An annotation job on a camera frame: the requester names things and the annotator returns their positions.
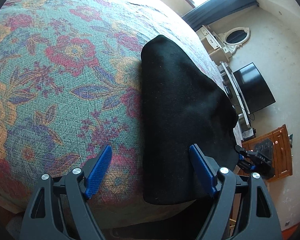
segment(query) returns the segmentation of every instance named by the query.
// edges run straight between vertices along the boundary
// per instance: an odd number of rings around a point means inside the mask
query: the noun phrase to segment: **blue curtain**
[[[188,12],[182,19],[196,32],[202,25],[213,23],[229,14],[257,4],[257,0],[208,0]]]

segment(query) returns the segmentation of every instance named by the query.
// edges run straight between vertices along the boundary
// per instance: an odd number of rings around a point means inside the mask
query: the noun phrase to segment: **television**
[[[274,96],[254,63],[233,72],[233,76],[248,114],[275,103]]]

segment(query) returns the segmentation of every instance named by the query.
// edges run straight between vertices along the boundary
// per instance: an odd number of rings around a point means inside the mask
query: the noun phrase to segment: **floral bedspread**
[[[159,0],[6,1],[0,10],[1,206],[24,210],[42,174],[83,166],[106,143],[113,158],[90,201],[102,228],[163,219],[188,205],[142,199],[140,52],[159,34],[223,88],[195,32]]]

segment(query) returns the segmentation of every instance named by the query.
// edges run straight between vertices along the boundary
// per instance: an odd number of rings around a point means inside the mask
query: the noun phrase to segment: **blue rubber tip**
[[[216,172],[209,167],[208,160],[202,151],[194,145],[190,146],[189,157],[203,190],[213,197],[217,193],[218,180]]]
[[[107,145],[100,154],[96,165],[92,168],[89,177],[86,178],[86,191],[84,192],[84,195],[87,199],[90,199],[98,192],[99,186],[111,162],[111,158],[112,149],[109,145]]]

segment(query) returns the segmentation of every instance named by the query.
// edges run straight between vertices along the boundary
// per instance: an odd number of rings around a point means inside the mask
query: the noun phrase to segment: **wooden dresser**
[[[246,150],[255,150],[254,146],[267,138],[269,138],[274,143],[272,166],[275,170],[275,176],[268,181],[271,182],[287,176],[291,176],[292,156],[288,131],[285,124],[270,133],[243,142],[242,147]],[[240,170],[238,174],[247,176],[247,174],[245,174],[242,170]]]

